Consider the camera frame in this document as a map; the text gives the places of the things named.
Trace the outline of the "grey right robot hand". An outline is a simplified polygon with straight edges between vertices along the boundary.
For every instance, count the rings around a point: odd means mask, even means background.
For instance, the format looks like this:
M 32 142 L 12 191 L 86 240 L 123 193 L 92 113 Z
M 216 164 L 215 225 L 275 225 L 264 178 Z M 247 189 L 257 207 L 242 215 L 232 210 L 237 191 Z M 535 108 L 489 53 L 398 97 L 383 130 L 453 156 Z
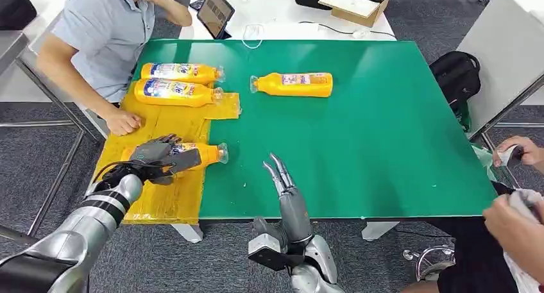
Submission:
M 275 237 L 281 247 L 304 244 L 313 237 L 306 201 L 284 162 L 274 153 L 270 153 L 269 157 L 274 161 L 274 166 L 264 162 L 263 167 L 271 175 L 278 193 L 281 221 L 278 226 L 274 226 L 264 218 L 257 217 L 253 220 L 253 229 L 259 235 L 267 233 Z

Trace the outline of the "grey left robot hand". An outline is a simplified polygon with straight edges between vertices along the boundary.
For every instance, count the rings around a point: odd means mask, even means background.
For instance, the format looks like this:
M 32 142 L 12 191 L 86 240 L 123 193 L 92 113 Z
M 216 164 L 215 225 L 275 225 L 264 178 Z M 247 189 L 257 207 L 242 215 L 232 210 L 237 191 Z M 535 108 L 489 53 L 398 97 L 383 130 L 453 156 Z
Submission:
M 181 143 L 173 133 L 151 139 L 135 148 L 129 162 L 143 183 L 170 185 L 175 174 L 202 164 L 198 149 L 181 151 Z

